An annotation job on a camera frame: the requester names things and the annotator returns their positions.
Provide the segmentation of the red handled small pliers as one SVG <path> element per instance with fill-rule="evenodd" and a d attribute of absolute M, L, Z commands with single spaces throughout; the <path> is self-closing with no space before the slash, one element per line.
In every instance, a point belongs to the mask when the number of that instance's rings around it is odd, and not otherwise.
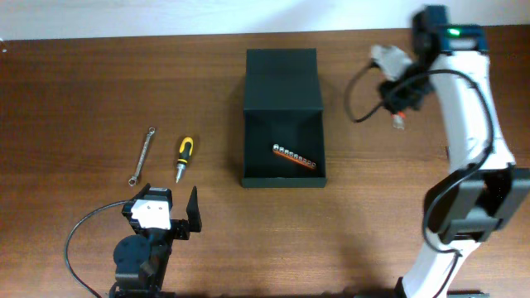
<path fill-rule="evenodd" d="M 393 119 L 393 127 L 399 130 L 405 129 L 405 113 L 404 112 L 397 112 L 392 115 Z"/>

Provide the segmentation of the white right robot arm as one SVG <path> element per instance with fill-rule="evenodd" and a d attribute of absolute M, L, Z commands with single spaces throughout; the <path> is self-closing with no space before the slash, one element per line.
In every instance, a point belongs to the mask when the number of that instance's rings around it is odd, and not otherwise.
<path fill-rule="evenodd" d="M 382 105 L 402 127 L 403 111 L 428 94 L 439 101 L 449 174 L 424 199 L 423 244 L 396 297 L 445 297 L 465 259 L 504 228 L 529 193 L 529 171 L 508 149 L 489 85 L 489 48 L 475 24 L 453 24 L 446 7 L 427 5 L 412 19 L 411 55 L 374 46 L 384 73 Z"/>

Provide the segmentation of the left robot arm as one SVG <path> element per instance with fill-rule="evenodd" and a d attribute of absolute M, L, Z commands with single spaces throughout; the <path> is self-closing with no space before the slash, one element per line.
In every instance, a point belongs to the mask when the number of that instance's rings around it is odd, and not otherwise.
<path fill-rule="evenodd" d="M 173 219 L 171 190 L 145 185 L 124 203 L 122 216 L 134 234 L 123 238 L 113 250 L 116 265 L 111 297 L 175 297 L 162 289 L 167 265 L 176 240 L 187 241 L 202 229 L 198 191 L 192 188 L 185 219 Z"/>

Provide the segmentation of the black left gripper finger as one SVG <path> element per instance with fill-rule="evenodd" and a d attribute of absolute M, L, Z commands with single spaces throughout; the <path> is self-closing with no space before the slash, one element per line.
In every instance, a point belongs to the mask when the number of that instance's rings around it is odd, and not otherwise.
<path fill-rule="evenodd" d="M 200 216 L 200 209 L 198 204 L 198 190 L 194 186 L 188 204 L 186 206 L 186 213 L 188 216 L 188 223 L 190 226 L 190 231 L 192 233 L 200 233 L 202 230 L 202 220 Z"/>
<path fill-rule="evenodd" d="M 145 184 L 141 189 L 140 191 L 134 195 L 130 200 L 129 202 L 134 202 L 138 199 L 142 199 L 147 193 L 148 191 L 150 190 L 151 188 L 151 185 L 150 184 Z"/>

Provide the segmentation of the orange socket bit rail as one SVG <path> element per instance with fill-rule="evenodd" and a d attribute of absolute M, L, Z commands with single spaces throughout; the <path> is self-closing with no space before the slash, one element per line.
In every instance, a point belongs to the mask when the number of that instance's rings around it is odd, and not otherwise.
<path fill-rule="evenodd" d="M 291 162 L 296 163 L 297 165 L 304 166 L 305 168 L 315 170 L 316 169 L 316 163 L 314 161 L 311 161 L 304 156 L 300 156 L 297 153 L 293 151 L 289 151 L 285 147 L 280 146 L 279 144 L 273 144 L 272 145 L 272 153 L 276 156 L 280 156 L 282 158 L 285 158 Z"/>

